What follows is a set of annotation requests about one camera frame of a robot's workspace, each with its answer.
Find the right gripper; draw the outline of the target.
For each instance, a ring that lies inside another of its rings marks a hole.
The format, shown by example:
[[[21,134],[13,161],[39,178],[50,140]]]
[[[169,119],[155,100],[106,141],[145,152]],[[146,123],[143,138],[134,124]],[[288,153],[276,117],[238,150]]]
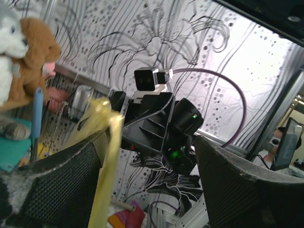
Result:
[[[124,117],[121,148],[137,152],[141,158],[161,155],[175,104],[173,93],[144,95],[137,101],[126,92],[114,91],[109,98],[112,110],[119,112],[110,117],[110,123]]]

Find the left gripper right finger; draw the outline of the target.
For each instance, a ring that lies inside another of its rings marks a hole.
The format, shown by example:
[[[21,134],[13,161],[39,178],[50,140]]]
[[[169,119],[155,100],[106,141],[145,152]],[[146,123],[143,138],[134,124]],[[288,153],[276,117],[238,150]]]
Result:
[[[268,170],[199,135],[194,141],[212,228],[302,228],[304,180]]]

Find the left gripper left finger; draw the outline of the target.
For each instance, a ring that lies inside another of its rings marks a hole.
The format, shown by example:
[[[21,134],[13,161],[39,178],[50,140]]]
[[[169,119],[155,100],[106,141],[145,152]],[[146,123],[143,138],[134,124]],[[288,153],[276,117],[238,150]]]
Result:
[[[14,171],[0,173],[3,228],[86,228],[108,146],[98,131]]]

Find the yellow trash bag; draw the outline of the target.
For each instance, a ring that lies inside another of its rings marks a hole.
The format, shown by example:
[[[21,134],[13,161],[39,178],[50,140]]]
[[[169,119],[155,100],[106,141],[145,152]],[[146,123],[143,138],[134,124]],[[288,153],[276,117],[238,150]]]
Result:
[[[116,174],[117,160],[121,146],[121,131],[124,117],[112,109],[110,100],[106,97],[90,100],[90,106],[80,121],[85,120],[80,130],[75,126],[67,140],[66,148],[75,145],[97,131],[105,132],[109,129],[109,142],[104,152],[98,152],[100,162],[95,197],[91,209],[89,228],[105,228],[111,201],[112,188]]]

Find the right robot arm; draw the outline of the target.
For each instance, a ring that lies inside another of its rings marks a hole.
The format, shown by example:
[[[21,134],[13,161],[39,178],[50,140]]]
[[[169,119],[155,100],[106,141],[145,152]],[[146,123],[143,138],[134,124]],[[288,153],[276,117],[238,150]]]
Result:
[[[173,93],[144,94],[138,101],[116,91],[110,97],[112,109],[121,111],[127,101],[121,148],[147,157],[161,155],[178,174],[189,175],[195,164],[190,157],[194,133],[202,126],[198,109]]]

